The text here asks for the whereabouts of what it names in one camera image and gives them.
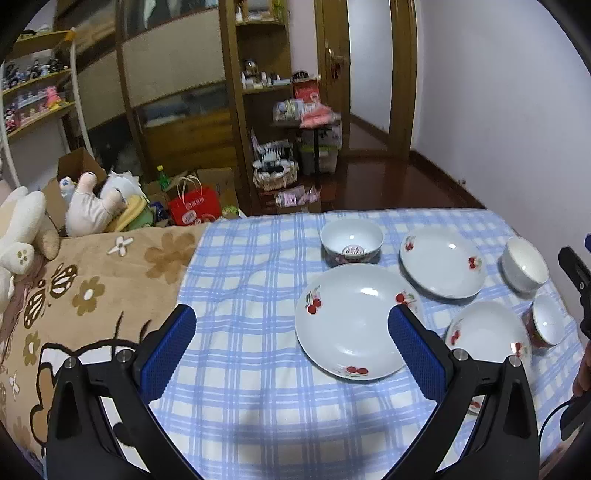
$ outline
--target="baseboard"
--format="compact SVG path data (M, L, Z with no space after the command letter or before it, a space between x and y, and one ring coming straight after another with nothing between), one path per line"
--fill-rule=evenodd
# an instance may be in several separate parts
M450 192L461 198L466 203L466 208L486 208L458 182L416 150L410 151L410 163L437 183L437 185L447 188Z
M389 135L384 130L379 129L375 125L370 124L368 121L363 120L361 117L353 113L351 114L351 121L359 128L369 133L372 137L380 140L383 144L390 145Z

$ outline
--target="red cherry design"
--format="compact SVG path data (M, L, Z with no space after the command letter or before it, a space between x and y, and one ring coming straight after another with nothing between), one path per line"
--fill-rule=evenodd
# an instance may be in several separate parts
M452 338L451 338L451 340L450 340L450 341L451 341L451 343L452 343L452 345L455 345L455 344L456 344L456 342L457 342L458 338L460 338L460 330L456 330L456 331L454 332L454 334L452 335Z

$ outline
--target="blue plaid tablecloth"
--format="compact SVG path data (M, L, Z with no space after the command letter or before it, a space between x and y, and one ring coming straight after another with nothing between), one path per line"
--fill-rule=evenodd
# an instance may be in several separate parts
M521 315L531 299L503 282L498 260L512 229L487 210L389 210L282 215L216 222L187 269L178 301L194 308L197 332L162 398L152 409L180 451L212 479L373 479L394 465L435 403L408 369L376 382L325 374L296 338L296 302L329 266L320 230L341 217L368 218L385 233L379 264L399 271L406 234L424 225L459 231L480 249L488 277L475 299L495 300ZM541 291L564 309L553 284ZM421 295L428 328L442 336L468 303ZM570 319L563 343L535 356L531 389L538 422L570 398L582 357ZM556 415L542 442L559 442ZM475 418L468 415L442 466L455 462Z

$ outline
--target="red bag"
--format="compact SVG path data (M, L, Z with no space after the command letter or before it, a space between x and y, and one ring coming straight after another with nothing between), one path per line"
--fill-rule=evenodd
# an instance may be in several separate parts
M199 182L199 188L185 194L188 181L197 186L194 179ZM183 183L182 194L178 188L181 182ZM193 175L182 178L179 184L177 185L178 198L168 203L176 225L187 226L214 222L222 216L222 207L215 190L202 186L199 179Z

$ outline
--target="person's hand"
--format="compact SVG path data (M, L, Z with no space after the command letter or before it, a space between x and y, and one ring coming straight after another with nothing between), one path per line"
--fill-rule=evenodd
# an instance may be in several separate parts
M585 348L585 354L579 366L579 374L574 379L573 393L575 397L582 397L591 390L591 342Z

